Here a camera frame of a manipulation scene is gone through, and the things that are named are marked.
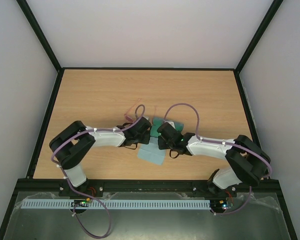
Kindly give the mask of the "pink sunglasses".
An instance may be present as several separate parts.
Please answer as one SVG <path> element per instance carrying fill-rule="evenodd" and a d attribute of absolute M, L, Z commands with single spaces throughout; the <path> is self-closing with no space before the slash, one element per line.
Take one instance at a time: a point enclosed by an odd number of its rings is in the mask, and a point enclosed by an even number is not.
<path fill-rule="evenodd" d="M 153 102 L 142 98 L 138 98 L 136 102 L 129 107 L 129 109 L 124 113 L 123 119 L 128 123 L 133 123 L 143 112 L 143 107 L 140 105 L 144 105 L 145 107 L 143 116 L 153 125 L 157 106 Z"/>

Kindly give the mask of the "light blue cleaning cloth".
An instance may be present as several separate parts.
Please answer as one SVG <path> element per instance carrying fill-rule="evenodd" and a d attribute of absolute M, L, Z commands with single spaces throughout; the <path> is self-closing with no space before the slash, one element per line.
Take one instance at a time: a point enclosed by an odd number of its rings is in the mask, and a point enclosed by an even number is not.
<path fill-rule="evenodd" d="M 139 148 L 137 157 L 156 165 L 162 165 L 166 157 L 166 150 L 161 150 L 156 143 L 150 142 Z"/>

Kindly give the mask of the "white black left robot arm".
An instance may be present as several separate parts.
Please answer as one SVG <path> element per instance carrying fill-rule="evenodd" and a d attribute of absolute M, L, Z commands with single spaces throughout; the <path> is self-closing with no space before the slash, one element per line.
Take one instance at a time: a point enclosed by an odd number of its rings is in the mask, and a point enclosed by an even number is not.
<path fill-rule="evenodd" d="M 152 125 L 145 117 L 133 123 L 113 128 L 93 128 L 75 121 L 49 143 L 51 161 L 61 169 L 65 183 L 61 184 L 63 196 L 96 196 L 97 193 L 84 173 L 81 161 L 93 147 L 124 147 L 147 145 Z"/>

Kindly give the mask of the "grey-green glasses case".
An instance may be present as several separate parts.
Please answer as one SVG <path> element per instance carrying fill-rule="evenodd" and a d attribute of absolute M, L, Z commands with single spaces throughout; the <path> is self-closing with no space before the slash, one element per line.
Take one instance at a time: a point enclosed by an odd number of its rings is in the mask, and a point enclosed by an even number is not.
<path fill-rule="evenodd" d="M 150 130 L 150 136 L 152 138 L 158 138 L 162 133 L 171 130 L 173 127 L 167 123 L 167 121 L 173 120 L 164 120 L 162 117 L 154 116 L 152 119 L 152 127 Z M 173 121 L 175 124 L 175 130 L 177 132 L 182 132 L 184 129 L 184 124 L 181 122 Z"/>

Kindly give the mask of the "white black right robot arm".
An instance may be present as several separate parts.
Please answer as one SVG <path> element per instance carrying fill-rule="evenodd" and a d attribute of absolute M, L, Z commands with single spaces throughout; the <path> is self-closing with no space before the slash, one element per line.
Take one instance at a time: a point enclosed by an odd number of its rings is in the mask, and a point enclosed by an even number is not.
<path fill-rule="evenodd" d="M 157 132 L 160 150 L 176 152 L 177 157 L 208 156 L 228 162 L 229 167 L 216 169 L 207 180 L 207 190 L 214 196 L 241 183 L 256 187 L 261 178 L 272 172 L 270 157 L 246 135 L 222 140 L 191 132 L 182 134 L 168 122 L 163 123 Z"/>

